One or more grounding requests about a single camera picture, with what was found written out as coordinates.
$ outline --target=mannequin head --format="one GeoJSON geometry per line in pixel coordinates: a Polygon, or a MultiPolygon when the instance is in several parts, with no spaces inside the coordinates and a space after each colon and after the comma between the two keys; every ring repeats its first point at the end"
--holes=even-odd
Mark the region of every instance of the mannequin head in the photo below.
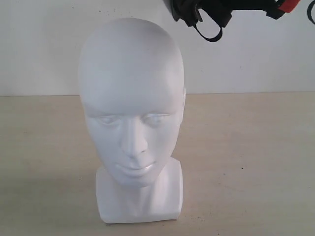
{"type": "Polygon", "coordinates": [[[79,62],[86,123],[119,184],[153,183],[174,150],[185,104],[179,48],[158,25],[119,19],[97,29],[79,62]]]}

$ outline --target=mannequin lips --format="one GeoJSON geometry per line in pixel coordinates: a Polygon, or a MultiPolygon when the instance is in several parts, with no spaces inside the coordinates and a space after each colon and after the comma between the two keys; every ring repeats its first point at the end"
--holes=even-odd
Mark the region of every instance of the mannequin lips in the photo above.
{"type": "Polygon", "coordinates": [[[120,171],[122,171],[126,176],[141,177],[141,176],[145,175],[147,172],[149,172],[152,169],[154,164],[155,164],[155,162],[153,162],[150,165],[148,165],[144,168],[141,168],[141,169],[132,169],[129,167],[122,166],[120,164],[116,164],[116,168],[119,169],[120,171]]]}

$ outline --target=table surface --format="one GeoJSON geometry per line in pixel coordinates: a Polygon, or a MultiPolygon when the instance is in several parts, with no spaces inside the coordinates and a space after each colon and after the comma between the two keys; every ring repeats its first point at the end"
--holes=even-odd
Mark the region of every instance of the table surface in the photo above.
{"type": "Polygon", "coordinates": [[[188,95],[177,221],[106,225],[77,96],[0,97],[0,236],[314,236],[315,93],[188,95]]]}

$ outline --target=mannequin chin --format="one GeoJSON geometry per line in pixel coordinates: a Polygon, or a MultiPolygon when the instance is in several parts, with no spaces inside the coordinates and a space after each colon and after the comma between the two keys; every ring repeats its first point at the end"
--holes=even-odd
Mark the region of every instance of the mannequin chin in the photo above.
{"type": "Polygon", "coordinates": [[[79,89],[89,134],[103,163],[96,197],[107,223],[177,219],[180,162],[171,157],[185,105],[180,50],[158,25],[114,20],[85,43],[79,89]]]}

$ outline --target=white wall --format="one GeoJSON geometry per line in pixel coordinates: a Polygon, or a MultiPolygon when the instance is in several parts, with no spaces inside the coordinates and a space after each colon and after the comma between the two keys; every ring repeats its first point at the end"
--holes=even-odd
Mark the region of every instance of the white wall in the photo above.
{"type": "Polygon", "coordinates": [[[161,25],[179,43],[188,93],[315,90],[309,3],[302,0],[278,21],[235,12],[223,39],[211,44],[175,23],[162,0],[1,0],[0,95],[77,94],[77,60],[88,35],[131,16],[161,25]]]}

